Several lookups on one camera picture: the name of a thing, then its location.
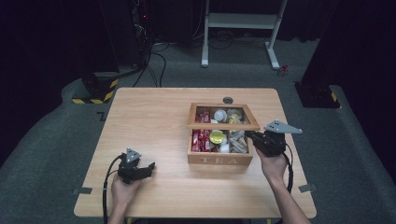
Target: gray carpet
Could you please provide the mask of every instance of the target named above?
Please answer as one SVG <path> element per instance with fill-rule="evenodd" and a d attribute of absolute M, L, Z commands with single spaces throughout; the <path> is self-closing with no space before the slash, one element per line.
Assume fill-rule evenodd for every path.
<path fill-rule="evenodd" d="M 163 87 L 274 88 L 288 123 L 304 130 L 294 142 L 318 214 L 312 223 L 396 223 L 396 188 L 375 155 L 348 106 L 343 90 L 331 86 L 342 108 L 302 107 L 294 81 L 300 81 L 318 41 L 276 41 L 280 64 L 289 74 L 271 68 L 263 42 L 234 43 L 209 49 L 209 66 L 201 67 L 201 49 L 158 45 L 166 59 Z M 211 42 L 220 48 L 223 42 Z M 163 59 L 152 55 L 150 68 L 160 81 Z M 122 77 L 119 87 L 132 87 L 138 74 Z M 26 134 L 0 170 L 0 223 L 101 223 L 100 217 L 76 217 L 74 206 L 104 126 L 104 105 L 74 105 L 80 80 L 63 90 L 64 102 Z M 154 87 L 149 71 L 136 87 Z M 245 220 L 265 223 L 263 219 Z"/>

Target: person's right hand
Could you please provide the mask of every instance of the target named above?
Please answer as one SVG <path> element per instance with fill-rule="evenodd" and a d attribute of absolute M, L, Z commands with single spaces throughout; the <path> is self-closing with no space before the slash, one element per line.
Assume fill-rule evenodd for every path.
<path fill-rule="evenodd" d="M 256 148 L 257 154 L 262 161 L 262 173 L 270 184 L 282 183 L 283 175 L 287 167 L 286 159 L 283 155 L 275 157 L 266 157 L 260 150 Z"/>

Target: metal frame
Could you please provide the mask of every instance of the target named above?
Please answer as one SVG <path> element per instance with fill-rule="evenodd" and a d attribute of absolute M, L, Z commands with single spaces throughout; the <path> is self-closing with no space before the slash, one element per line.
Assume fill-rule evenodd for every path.
<path fill-rule="evenodd" d="M 249 29 L 272 29 L 271 39 L 265 42 L 265 49 L 271 61 L 274 70 L 279 69 L 274 44 L 276 35 L 282 22 L 283 13 L 285 11 L 288 0 L 282 0 L 280 10 L 276 15 L 257 15 L 257 14 L 230 14 L 230 13 L 210 13 L 209 0 L 206 0 L 205 8 L 205 34 L 202 50 L 202 67 L 209 66 L 209 47 L 208 32 L 209 27 L 229 27 L 229 28 L 249 28 Z"/>

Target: dark curtain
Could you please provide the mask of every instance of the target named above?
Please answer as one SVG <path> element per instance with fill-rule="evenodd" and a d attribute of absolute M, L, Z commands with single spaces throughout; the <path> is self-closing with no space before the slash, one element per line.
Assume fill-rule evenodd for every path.
<path fill-rule="evenodd" d="M 339 85 L 374 151 L 396 183 L 395 0 L 342 0 L 302 83 Z"/>
<path fill-rule="evenodd" d="M 58 1 L 0 4 L 0 165 L 79 78 L 60 12 Z"/>
<path fill-rule="evenodd" d="M 277 39 L 302 42 L 321 38 L 338 0 L 289 0 Z"/>

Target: food item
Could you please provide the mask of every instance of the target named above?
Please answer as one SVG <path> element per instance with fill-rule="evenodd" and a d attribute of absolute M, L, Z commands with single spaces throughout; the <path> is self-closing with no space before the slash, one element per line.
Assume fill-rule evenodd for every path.
<path fill-rule="evenodd" d="M 235 139 L 230 139 L 231 144 L 233 145 L 232 152 L 237 152 L 237 153 L 247 153 L 248 149 L 244 147 L 242 144 L 240 144 L 237 140 Z"/>
<path fill-rule="evenodd" d="M 204 134 L 201 138 L 201 146 L 203 152 L 210 152 L 210 142 L 207 134 Z"/>
<path fill-rule="evenodd" d="M 238 109 L 229 109 L 227 111 L 228 122 L 233 124 L 240 124 L 242 123 L 242 112 Z"/>
<path fill-rule="evenodd" d="M 230 145 L 229 144 L 221 145 L 220 152 L 221 153 L 230 153 Z"/>
<path fill-rule="evenodd" d="M 222 140 L 222 142 L 220 143 L 221 145 L 227 144 L 227 134 L 224 134 L 224 139 Z"/>
<path fill-rule="evenodd" d="M 213 118 L 217 120 L 219 123 L 227 122 L 227 113 L 224 110 L 219 109 L 215 112 Z"/>
<path fill-rule="evenodd" d="M 224 134 L 220 130 L 213 130 L 209 137 L 214 144 L 220 144 L 224 140 Z"/>
<path fill-rule="evenodd" d="M 201 123 L 210 123 L 210 112 L 209 110 L 204 110 L 202 114 L 200 114 Z"/>
<path fill-rule="evenodd" d="M 200 130 L 192 130 L 192 146 L 191 151 L 199 152 L 201 151 L 200 141 L 199 141 Z"/>

